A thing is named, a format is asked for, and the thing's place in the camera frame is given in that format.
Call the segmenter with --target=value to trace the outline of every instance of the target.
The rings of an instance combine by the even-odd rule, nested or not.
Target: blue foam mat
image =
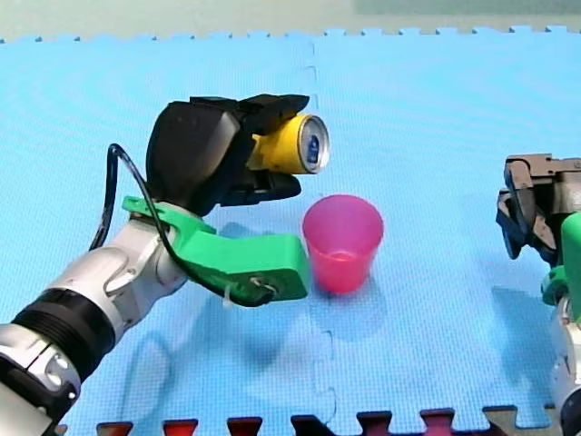
[[[159,302],[84,385],[67,434],[197,419],[196,435],[214,435],[247,416],[263,418],[261,434],[292,434],[292,415],[314,414],[346,435],[364,411],[415,432],[421,411],[442,408],[473,431],[488,426],[483,407],[504,405],[518,426],[548,424],[547,268],[530,251],[509,261],[494,218],[508,154],[578,155],[581,35],[550,30],[0,45],[3,322],[90,243],[106,146],[143,168],[155,117],[190,95],[308,94],[330,129],[330,166],[301,177],[300,197],[216,209],[222,234],[297,233],[332,193],[363,196],[387,225],[372,277],[347,299],[313,289],[225,309],[188,285]],[[118,192],[138,194],[126,173]]]

